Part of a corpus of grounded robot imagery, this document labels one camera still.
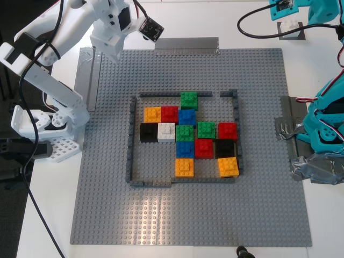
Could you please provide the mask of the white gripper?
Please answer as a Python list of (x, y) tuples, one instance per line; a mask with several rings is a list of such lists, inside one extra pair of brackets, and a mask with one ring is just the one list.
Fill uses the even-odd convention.
[[(119, 60), (124, 48), (124, 37), (116, 35), (126, 31), (132, 24), (130, 6), (125, 1), (103, 1), (104, 10), (93, 23), (94, 29), (90, 40), (92, 46), (105, 54), (113, 62)], [(115, 35), (104, 41), (100, 36)]]

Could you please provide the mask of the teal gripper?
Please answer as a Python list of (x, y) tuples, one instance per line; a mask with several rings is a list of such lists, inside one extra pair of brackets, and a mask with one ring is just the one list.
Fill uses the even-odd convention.
[(338, 1), (312, 0), (309, 5), (308, 24), (323, 24), (338, 15)]

